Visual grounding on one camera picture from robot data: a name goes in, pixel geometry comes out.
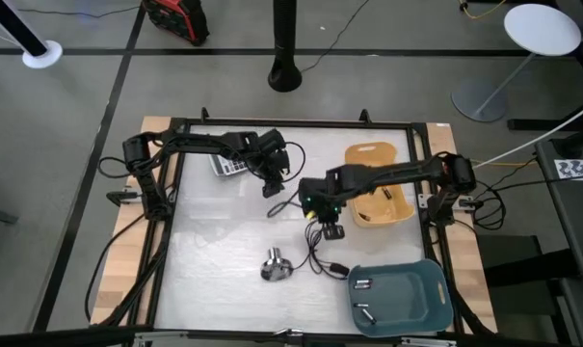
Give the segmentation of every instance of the white round table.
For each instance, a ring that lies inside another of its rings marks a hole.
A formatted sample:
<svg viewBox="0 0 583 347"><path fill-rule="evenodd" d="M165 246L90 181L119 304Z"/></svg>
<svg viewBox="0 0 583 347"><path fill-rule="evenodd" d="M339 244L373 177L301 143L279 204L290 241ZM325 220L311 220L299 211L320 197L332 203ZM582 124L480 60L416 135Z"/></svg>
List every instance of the white round table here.
<svg viewBox="0 0 583 347"><path fill-rule="evenodd" d="M531 52L501 85L495 88L483 80L468 80L452 92L454 106L466 117L495 121L505 115L507 101L501 90L536 55L570 54L581 42L580 29L564 13L545 5L527 4L511 9L504 20L505 31L520 47Z"/></svg>

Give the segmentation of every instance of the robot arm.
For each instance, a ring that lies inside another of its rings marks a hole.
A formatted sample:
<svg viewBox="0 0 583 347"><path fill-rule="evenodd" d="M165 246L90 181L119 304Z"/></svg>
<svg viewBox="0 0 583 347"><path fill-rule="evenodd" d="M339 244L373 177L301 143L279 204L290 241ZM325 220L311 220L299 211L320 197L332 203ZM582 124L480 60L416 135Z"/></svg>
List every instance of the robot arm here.
<svg viewBox="0 0 583 347"><path fill-rule="evenodd" d="M149 142L160 146L153 156ZM282 173L289 171L289 157L282 135L272 129L262 136L254 132L228 132L221 136L183 134L173 130L145 132L122 143L124 161L129 173L137 178L142 190L146 219L165 220L171 208L163 187L156 184L153 169L174 153L218 154L229 160L243 160L249 170L265 181L263 197L269 198L284 189Z"/></svg>
<svg viewBox="0 0 583 347"><path fill-rule="evenodd" d="M437 224L454 223L452 205L460 194L475 189L471 163L461 155L447 153L414 163L383 167L343 165L328 170L325 179L302 178L299 198L307 217L324 225L326 239L344 237L338 215L349 199L374 192L377 187L419 181L435 182L440 190L428 199L428 217Z"/></svg>

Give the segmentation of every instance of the gray stand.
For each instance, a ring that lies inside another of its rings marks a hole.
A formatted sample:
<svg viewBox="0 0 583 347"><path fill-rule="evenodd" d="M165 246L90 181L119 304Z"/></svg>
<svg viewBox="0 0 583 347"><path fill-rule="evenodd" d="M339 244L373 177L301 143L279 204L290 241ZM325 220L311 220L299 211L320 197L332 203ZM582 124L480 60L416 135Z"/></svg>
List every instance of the gray stand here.
<svg viewBox="0 0 583 347"><path fill-rule="evenodd" d="M514 72L496 89L482 80L468 80L454 92L452 102L464 116L472 120L489 122L501 119L507 110L507 100L501 90L535 57L529 54Z"/></svg>

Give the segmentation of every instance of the blue plastic bin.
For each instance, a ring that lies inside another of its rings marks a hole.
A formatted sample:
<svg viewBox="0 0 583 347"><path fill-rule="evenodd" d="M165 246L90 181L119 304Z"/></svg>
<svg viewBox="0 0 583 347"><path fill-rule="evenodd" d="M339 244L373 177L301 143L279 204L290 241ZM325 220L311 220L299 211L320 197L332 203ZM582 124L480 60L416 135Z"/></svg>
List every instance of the blue plastic bin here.
<svg viewBox="0 0 583 347"><path fill-rule="evenodd" d="M354 289L356 280L371 280L370 289ZM356 266L349 274L349 304L359 331L369 337L439 332L452 324L454 311L445 276L429 259L410 264ZM361 312L377 320L372 324Z"/></svg>

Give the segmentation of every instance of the orange basket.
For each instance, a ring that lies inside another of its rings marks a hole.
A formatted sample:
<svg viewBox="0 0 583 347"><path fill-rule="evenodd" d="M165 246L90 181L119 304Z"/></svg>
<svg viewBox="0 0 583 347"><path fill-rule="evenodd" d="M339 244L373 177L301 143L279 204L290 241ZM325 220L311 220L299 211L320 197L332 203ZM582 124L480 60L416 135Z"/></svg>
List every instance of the orange basket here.
<svg viewBox="0 0 583 347"><path fill-rule="evenodd" d="M354 145L345 151L346 164L379 167L394 164L396 147L385 142ZM360 227L382 227L404 221L414 213L400 185L378 187L349 202L353 219Z"/></svg>

